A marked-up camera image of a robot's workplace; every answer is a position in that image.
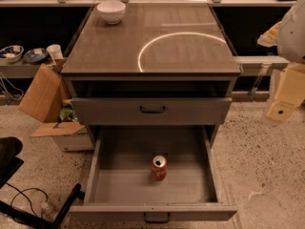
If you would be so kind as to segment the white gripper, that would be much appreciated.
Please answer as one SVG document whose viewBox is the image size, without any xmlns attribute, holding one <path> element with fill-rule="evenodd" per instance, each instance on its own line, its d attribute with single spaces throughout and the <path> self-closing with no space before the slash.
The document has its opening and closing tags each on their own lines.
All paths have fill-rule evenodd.
<svg viewBox="0 0 305 229">
<path fill-rule="evenodd" d="M 274 101 L 266 116 L 275 122 L 286 121 L 305 100 L 305 64 L 290 63 L 281 73 Z"/>
</svg>

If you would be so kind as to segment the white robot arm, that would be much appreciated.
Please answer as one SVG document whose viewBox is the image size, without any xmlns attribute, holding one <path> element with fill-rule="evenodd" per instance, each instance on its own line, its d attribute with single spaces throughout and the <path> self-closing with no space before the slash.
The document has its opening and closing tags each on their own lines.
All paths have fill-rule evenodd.
<svg viewBox="0 0 305 229">
<path fill-rule="evenodd" d="M 284 122 L 305 100 L 305 0 L 296 0 L 282 20 L 257 39 L 264 47 L 276 46 L 280 57 L 289 61 L 280 73 L 266 117 Z"/>
</svg>

